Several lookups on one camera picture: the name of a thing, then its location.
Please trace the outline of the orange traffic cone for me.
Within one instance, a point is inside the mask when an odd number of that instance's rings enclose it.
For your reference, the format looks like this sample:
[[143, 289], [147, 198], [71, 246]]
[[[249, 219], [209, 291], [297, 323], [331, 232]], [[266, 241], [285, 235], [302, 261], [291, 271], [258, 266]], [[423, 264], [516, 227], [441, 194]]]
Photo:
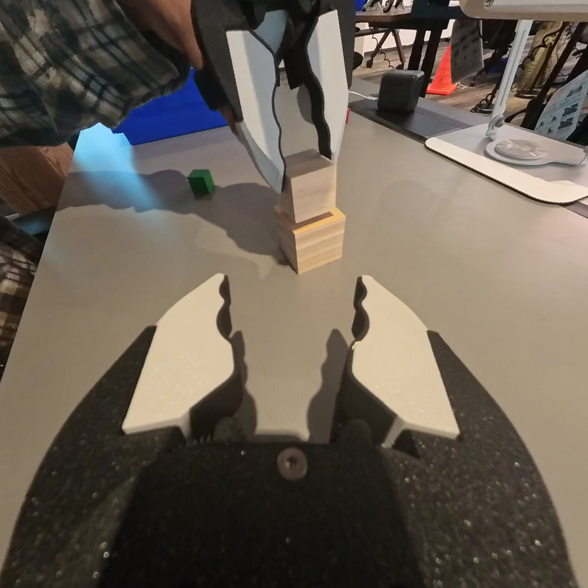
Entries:
[[451, 45], [448, 45], [435, 76], [427, 87], [427, 95], [448, 96], [456, 90], [457, 84], [452, 81], [451, 49]]

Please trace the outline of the black power cube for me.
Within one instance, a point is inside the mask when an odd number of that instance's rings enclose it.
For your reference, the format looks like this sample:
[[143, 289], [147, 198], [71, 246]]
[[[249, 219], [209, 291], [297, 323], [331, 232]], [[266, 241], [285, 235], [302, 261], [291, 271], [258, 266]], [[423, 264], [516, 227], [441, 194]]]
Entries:
[[380, 80], [377, 108], [383, 112], [412, 113], [424, 83], [421, 70], [389, 70]]

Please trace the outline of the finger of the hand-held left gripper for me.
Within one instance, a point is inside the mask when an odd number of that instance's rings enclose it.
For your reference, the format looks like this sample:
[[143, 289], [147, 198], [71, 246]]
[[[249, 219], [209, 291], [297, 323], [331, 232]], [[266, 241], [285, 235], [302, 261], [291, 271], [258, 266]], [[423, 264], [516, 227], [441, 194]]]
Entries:
[[348, 80], [336, 9], [312, 9], [298, 26], [296, 69], [319, 153], [335, 162], [347, 116]]
[[286, 11], [269, 11], [253, 31], [226, 33], [241, 108], [236, 123], [238, 138], [275, 192], [283, 191], [285, 180], [275, 93], [279, 81], [277, 51], [287, 21]]

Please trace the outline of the white desk mat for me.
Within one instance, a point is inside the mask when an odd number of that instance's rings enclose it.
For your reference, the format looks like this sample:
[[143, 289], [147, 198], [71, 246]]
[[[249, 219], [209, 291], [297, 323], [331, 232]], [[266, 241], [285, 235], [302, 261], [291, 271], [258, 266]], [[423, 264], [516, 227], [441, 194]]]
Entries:
[[587, 199], [587, 147], [506, 124], [480, 124], [429, 138], [425, 147], [537, 202]]

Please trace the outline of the person's plaid sleeved left forearm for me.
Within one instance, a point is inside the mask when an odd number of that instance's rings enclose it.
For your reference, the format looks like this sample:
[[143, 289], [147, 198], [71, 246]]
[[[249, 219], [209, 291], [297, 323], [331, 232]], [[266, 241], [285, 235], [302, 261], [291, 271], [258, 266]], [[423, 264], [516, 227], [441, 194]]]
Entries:
[[191, 65], [116, 1], [1, 1], [1, 147], [58, 146], [186, 83]]

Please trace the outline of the printed paper leaflet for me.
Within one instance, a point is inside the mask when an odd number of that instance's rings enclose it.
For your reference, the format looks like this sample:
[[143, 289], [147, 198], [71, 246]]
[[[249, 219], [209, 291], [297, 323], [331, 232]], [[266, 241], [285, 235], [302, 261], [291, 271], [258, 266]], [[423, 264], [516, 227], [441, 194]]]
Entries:
[[565, 141], [576, 129], [587, 98], [587, 70], [555, 91], [534, 127], [535, 133]]

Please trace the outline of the brown wooden cabinet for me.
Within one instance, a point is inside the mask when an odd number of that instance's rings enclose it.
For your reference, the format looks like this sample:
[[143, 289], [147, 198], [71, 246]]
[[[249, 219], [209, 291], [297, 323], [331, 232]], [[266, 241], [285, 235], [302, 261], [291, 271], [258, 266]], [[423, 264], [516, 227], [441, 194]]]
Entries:
[[67, 143], [1, 148], [1, 202], [19, 214], [54, 208], [73, 154]]

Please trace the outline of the dark background desk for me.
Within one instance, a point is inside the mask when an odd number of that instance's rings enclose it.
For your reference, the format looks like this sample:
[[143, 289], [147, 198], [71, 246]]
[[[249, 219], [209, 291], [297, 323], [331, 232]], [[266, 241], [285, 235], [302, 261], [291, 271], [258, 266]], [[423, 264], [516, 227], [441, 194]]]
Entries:
[[[422, 70], [431, 75], [442, 34], [451, 21], [463, 18], [457, 1], [364, 1], [356, 12], [356, 24], [367, 24], [367, 28], [356, 32], [356, 37], [381, 35], [376, 47], [369, 55], [366, 67], [373, 66], [390, 35], [394, 36], [401, 57], [401, 68]], [[415, 31], [415, 42], [408, 61], [401, 52], [400, 31]]]

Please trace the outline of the green wooden cube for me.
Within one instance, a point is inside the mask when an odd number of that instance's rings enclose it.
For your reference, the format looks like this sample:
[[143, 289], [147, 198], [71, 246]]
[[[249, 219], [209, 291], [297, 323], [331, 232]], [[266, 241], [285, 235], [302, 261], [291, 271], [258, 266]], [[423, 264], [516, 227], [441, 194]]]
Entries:
[[209, 169], [193, 169], [187, 176], [190, 189], [195, 197], [210, 196], [215, 192], [215, 182]]

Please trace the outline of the blue panel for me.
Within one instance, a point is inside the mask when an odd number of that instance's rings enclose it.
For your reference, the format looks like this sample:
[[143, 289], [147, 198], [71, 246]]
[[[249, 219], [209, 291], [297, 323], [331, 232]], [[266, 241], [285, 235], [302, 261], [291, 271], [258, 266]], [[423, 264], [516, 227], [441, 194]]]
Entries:
[[138, 146], [227, 125], [212, 111], [193, 77], [172, 94], [132, 109], [114, 128], [101, 123], [80, 132], [73, 162], [85, 171], [131, 171]]

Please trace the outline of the natural wooden cube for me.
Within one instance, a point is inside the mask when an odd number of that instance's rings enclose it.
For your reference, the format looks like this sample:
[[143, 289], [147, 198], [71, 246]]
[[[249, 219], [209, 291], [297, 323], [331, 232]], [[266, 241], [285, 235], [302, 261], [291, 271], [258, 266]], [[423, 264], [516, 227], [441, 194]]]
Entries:
[[342, 258], [346, 217], [341, 210], [333, 208], [300, 223], [279, 205], [274, 212], [279, 247], [298, 275]]
[[310, 149], [286, 156], [279, 206], [296, 224], [330, 212], [336, 206], [336, 164]]

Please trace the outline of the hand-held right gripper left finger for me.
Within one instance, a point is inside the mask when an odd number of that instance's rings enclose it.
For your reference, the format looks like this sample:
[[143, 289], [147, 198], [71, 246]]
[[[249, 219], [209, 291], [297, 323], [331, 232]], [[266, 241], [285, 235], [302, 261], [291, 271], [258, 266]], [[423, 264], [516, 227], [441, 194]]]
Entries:
[[229, 278], [215, 274], [160, 318], [122, 423], [126, 435], [179, 428], [213, 436], [235, 414], [243, 382], [230, 307]]

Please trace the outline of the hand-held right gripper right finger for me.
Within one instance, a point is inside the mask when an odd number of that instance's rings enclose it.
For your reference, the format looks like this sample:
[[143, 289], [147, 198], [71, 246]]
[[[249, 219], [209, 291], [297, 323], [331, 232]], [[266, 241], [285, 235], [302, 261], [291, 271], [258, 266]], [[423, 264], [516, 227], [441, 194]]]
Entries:
[[422, 320], [369, 275], [357, 278], [353, 307], [343, 416], [366, 423], [380, 447], [392, 447], [404, 432], [457, 440], [458, 422]]

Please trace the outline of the white stand with round base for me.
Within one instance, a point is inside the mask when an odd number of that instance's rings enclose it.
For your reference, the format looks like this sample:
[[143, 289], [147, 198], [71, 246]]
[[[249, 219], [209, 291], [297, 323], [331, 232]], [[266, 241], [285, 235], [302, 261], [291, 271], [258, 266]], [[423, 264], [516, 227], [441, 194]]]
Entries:
[[511, 138], [505, 126], [504, 110], [508, 94], [522, 57], [525, 41], [535, 17], [558, 20], [587, 16], [587, 1], [460, 1], [462, 12], [474, 19], [516, 19], [517, 27], [511, 55], [508, 57], [502, 81], [497, 91], [486, 137], [486, 154], [506, 164], [540, 166], [562, 164], [582, 166], [587, 162], [587, 148], [566, 146], [547, 136], [526, 131], [523, 138]]

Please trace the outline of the dark table strip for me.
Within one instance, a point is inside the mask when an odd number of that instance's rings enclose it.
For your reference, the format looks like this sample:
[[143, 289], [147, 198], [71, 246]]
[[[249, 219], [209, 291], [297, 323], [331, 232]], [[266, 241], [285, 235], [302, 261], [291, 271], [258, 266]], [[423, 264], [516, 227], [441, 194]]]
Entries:
[[425, 143], [429, 138], [469, 128], [464, 122], [422, 107], [416, 107], [409, 113], [386, 111], [378, 109], [376, 101], [369, 99], [356, 100], [350, 103], [349, 107], [352, 112], [420, 143]]

